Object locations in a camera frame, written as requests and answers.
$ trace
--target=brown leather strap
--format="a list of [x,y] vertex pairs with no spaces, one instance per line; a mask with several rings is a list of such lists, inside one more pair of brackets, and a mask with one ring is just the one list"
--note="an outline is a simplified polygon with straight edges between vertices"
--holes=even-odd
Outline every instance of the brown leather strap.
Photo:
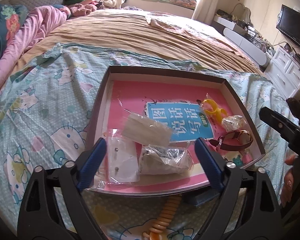
[[[241,145],[229,145],[229,144],[226,144],[226,143],[223,142],[226,139],[238,139],[239,136],[243,132],[247,133],[250,136],[250,141],[248,143],[241,144]],[[221,150],[229,151],[229,152],[243,151],[244,149],[248,148],[252,144],[252,142],[253,142],[253,137],[251,136],[251,134],[248,131],[245,131],[245,130],[243,130],[243,131],[238,131],[238,130],[237,131],[231,131],[229,133],[226,133],[223,136],[220,136],[218,138],[218,140],[215,140],[215,139],[209,140],[209,143],[211,145],[213,145],[214,147],[217,147],[217,151],[219,149],[221,149]]]

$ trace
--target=black television screen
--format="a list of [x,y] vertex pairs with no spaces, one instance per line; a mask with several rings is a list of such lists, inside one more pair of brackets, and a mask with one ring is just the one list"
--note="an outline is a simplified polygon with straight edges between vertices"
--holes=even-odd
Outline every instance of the black television screen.
[[300,46],[300,13],[282,5],[277,29]]

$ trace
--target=person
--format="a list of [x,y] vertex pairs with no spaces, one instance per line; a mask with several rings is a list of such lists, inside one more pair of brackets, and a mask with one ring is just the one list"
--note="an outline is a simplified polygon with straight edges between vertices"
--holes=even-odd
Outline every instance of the person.
[[[284,163],[292,166],[293,162],[297,156],[298,156],[297,154],[291,155],[284,161]],[[291,201],[291,197],[292,197],[292,188],[293,188],[292,168],[290,168],[287,171],[286,175],[284,176],[283,181],[284,181],[284,184],[282,187],[282,192],[280,194],[280,200],[281,200],[282,206],[285,207],[287,202]]]

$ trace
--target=fingernail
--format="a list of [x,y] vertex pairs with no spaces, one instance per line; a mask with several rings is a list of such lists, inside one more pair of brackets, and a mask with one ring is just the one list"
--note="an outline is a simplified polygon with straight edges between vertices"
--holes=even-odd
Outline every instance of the fingernail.
[[288,182],[287,182],[287,185],[288,185],[288,190],[289,190],[289,191],[292,191],[292,182],[291,182],[291,181],[288,181]]

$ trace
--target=metal screw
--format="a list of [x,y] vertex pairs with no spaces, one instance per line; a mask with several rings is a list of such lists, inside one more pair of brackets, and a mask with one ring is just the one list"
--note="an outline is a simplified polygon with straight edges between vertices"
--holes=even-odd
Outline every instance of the metal screw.
[[235,163],[233,163],[233,162],[227,162],[226,165],[228,168],[231,168],[231,169],[234,169],[236,167]]
[[68,161],[68,162],[66,162],[66,163],[65,163],[65,166],[66,166],[67,168],[73,167],[73,166],[74,166],[74,161]]
[[43,170],[42,166],[36,166],[36,167],[34,168],[34,172],[40,172],[40,171],[42,171],[42,170]]
[[258,171],[259,171],[260,173],[266,173],[266,170],[265,170],[263,167],[259,167],[259,168],[258,168]]

